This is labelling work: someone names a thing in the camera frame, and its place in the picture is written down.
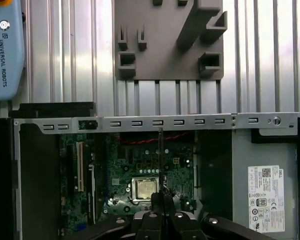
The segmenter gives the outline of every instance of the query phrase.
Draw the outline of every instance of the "expansion slot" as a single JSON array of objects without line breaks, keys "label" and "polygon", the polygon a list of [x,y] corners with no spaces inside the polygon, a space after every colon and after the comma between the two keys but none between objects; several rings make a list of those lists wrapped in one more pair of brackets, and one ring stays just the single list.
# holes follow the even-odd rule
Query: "expansion slot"
[{"label": "expansion slot", "polygon": [[76,143],[78,192],[84,191],[84,143]]},{"label": "expansion slot", "polygon": [[90,191],[88,192],[88,213],[89,218],[92,219],[91,224],[96,223],[96,179],[95,179],[95,165],[89,164],[89,174],[91,180]]}]

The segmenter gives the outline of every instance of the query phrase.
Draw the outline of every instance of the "emergency stop button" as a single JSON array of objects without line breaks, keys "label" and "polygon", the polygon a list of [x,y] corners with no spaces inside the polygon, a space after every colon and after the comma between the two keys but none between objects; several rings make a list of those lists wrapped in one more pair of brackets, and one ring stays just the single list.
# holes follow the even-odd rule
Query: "emergency stop button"
[{"label": "emergency stop button", "polygon": [[0,0],[0,7],[6,7],[12,3],[13,0]]}]

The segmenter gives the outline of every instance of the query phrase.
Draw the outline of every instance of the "red wire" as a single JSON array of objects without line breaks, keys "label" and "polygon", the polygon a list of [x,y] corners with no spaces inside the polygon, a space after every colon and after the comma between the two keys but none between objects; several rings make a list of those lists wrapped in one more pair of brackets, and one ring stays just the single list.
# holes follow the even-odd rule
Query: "red wire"
[{"label": "red wire", "polygon": [[[178,134],[178,135],[175,135],[175,136],[167,136],[165,137],[164,139],[165,140],[175,140],[175,139],[178,139],[184,135],[186,135],[187,133],[184,132],[184,133],[181,133],[181,134]],[[123,144],[129,144],[129,145],[140,145],[140,144],[149,144],[149,143],[152,143],[154,141],[158,141],[158,138],[151,138],[151,139],[148,139],[148,140],[140,140],[140,141],[125,141],[125,140],[122,140],[120,138],[118,138],[119,141],[121,141]]]}]

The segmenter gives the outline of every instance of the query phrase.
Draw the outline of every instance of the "corrugated metal panel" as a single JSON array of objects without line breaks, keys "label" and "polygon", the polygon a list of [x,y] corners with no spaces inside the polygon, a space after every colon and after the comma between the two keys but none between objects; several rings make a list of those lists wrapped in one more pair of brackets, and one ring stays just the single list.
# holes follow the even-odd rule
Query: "corrugated metal panel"
[{"label": "corrugated metal panel", "polygon": [[94,101],[99,116],[300,112],[300,0],[224,0],[221,81],[114,80],[113,2],[21,0],[19,103]]}]

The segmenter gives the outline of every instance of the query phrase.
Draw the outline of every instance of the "sticker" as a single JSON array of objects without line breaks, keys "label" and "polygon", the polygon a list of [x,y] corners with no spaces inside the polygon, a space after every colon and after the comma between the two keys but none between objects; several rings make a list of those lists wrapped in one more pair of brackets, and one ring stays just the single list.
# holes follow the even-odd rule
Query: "sticker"
[{"label": "sticker", "polygon": [[248,167],[249,228],[259,233],[285,231],[284,170]]}]

